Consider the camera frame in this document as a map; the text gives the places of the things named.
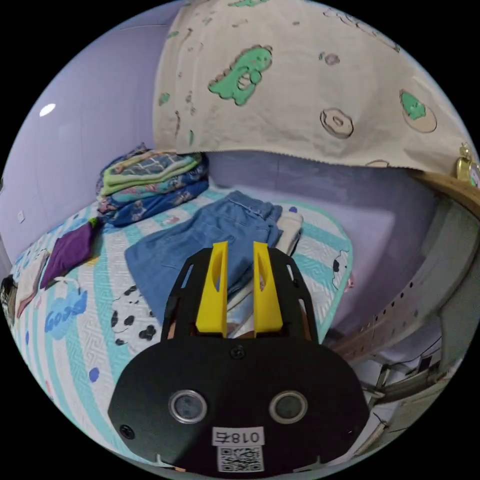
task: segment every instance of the label sticker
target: label sticker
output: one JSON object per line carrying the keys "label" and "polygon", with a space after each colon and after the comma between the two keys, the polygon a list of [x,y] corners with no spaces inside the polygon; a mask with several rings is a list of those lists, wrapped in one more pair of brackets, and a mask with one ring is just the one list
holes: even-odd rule
{"label": "label sticker", "polygon": [[251,428],[214,426],[212,428],[211,444],[214,447],[261,447],[265,445],[264,428],[262,426]]}
{"label": "label sticker", "polygon": [[[252,430],[247,428],[235,430]],[[218,471],[224,473],[263,472],[264,455],[261,446],[217,447]]]}

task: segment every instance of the denim shorts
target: denim shorts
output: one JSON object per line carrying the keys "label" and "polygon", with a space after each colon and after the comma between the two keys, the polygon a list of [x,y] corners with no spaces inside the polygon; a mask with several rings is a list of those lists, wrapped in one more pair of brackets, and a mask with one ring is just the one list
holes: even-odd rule
{"label": "denim shorts", "polygon": [[152,233],[128,248],[125,259],[131,276],[159,324],[163,324],[167,299],[189,257],[227,241],[231,296],[253,277],[253,243],[277,244],[281,214],[281,206],[234,191],[200,208],[191,219]]}

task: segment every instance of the donut print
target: donut print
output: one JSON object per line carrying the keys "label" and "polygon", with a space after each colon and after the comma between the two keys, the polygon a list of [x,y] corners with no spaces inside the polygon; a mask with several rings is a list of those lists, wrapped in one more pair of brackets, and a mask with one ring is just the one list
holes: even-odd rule
{"label": "donut print", "polygon": [[352,119],[339,108],[326,108],[320,114],[323,128],[338,139],[347,139],[354,132]]}
{"label": "donut print", "polygon": [[339,56],[336,54],[336,53],[329,53],[326,57],[325,57],[325,63],[327,65],[335,65],[335,64],[339,64],[340,63],[340,58]]}

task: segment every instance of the dinosaur print fabric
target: dinosaur print fabric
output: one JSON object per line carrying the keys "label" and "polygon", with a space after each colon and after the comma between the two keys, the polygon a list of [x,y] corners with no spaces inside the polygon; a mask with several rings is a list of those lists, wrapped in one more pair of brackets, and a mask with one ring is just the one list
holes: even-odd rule
{"label": "dinosaur print fabric", "polygon": [[153,135],[178,154],[260,150],[444,175],[471,144],[399,45],[305,0],[186,2],[157,67]]}

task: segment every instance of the cartoon cow print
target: cartoon cow print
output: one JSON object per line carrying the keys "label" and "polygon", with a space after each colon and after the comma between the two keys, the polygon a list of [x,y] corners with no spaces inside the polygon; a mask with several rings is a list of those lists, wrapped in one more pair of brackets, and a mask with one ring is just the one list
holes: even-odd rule
{"label": "cartoon cow print", "polygon": [[344,277],[348,266],[349,266],[348,252],[345,250],[340,250],[339,255],[333,260],[333,264],[332,264],[333,278],[331,279],[331,283],[336,290],[340,288],[340,284],[342,283],[342,278]]}
{"label": "cartoon cow print", "polygon": [[115,345],[128,345],[134,355],[160,341],[159,326],[136,285],[113,301],[111,329]]}

